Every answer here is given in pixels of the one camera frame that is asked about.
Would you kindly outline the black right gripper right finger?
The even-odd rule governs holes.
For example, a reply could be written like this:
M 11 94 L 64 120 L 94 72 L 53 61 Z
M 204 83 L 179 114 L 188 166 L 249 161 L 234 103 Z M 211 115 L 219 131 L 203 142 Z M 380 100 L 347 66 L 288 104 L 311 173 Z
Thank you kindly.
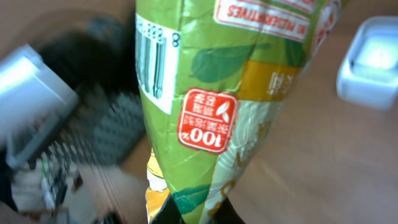
M 235 211 L 229 198 L 226 198 L 221 204 L 221 207 L 213 217 L 215 224 L 245 224 L 243 219 Z

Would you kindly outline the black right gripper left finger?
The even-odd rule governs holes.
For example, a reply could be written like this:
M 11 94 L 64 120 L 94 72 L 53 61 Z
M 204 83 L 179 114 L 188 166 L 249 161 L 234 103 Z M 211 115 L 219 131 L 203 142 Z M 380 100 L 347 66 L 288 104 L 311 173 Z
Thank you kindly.
M 171 195 L 167 197 L 160 211 L 149 224 L 185 224 Z

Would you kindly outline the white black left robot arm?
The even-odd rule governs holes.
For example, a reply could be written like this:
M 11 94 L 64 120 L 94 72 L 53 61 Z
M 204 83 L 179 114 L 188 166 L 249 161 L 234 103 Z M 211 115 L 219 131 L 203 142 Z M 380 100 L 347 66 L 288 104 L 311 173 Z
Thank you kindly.
M 92 19 L 87 30 L 70 29 L 35 49 L 29 44 L 1 62 L 1 205 L 13 212 L 9 155 L 12 138 L 28 130 L 40 115 L 67 108 L 99 90 L 111 100 L 137 92 L 129 64 L 134 60 L 136 22 L 108 16 Z

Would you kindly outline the green yellow snack packet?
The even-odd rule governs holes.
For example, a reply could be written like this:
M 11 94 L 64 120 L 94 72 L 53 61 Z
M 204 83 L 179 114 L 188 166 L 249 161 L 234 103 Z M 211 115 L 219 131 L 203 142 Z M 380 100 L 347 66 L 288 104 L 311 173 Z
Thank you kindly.
M 171 195 L 185 223 L 213 223 L 345 5 L 136 2 L 149 222 Z

